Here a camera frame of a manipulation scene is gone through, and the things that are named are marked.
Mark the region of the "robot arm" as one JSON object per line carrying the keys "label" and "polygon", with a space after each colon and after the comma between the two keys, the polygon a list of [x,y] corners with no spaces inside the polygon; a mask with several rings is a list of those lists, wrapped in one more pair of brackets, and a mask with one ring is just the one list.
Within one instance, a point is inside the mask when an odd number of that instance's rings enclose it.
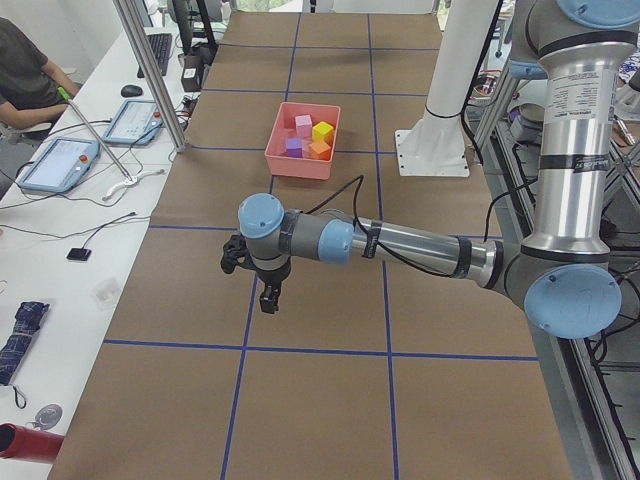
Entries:
{"label": "robot arm", "polygon": [[[270,191],[288,208],[358,213],[474,239],[484,228],[497,231],[486,211],[490,193],[481,167],[451,178],[398,171],[393,135],[417,118],[441,40],[438,20],[429,14],[234,14],[225,42],[236,57],[255,60],[253,100],[283,91],[293,102],[342,110],[328,179],[273,177],[258,153],[241,152],[244,172],[261,179],[242,185],[239,195]],[[375,350],[391,328],[397,349],[466,350],[476,337],[527,349],[523,315],[509,300],[470,281],[395,265],[385,254],[353,256],[345,266],[295,260],[274,315],[260,311],[248,273],[226,288],[223,319],[233,341]]]}

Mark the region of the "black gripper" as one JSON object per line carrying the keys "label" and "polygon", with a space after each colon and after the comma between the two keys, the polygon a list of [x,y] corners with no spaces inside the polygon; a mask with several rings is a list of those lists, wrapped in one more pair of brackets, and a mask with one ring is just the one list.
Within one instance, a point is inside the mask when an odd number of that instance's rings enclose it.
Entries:
{"label": "black gripper", "polygon": [[291,273],[291,259],[289,257],[275,257],[272,259],[252,258],[256,274],[264,283],[264,290],[260,294],[260,309],[265,314],[275,314],[279,311],[279,297],[282,283]]}

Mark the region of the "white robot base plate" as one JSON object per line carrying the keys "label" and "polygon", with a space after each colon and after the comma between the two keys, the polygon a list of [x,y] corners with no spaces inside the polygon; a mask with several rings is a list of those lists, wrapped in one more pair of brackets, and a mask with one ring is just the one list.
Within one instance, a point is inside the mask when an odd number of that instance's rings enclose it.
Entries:
{"label": "white robot base plate", "polygon": [[470,175],[461,130],[434,132],[395,131],[396,156],[401,176],[460,177]]}

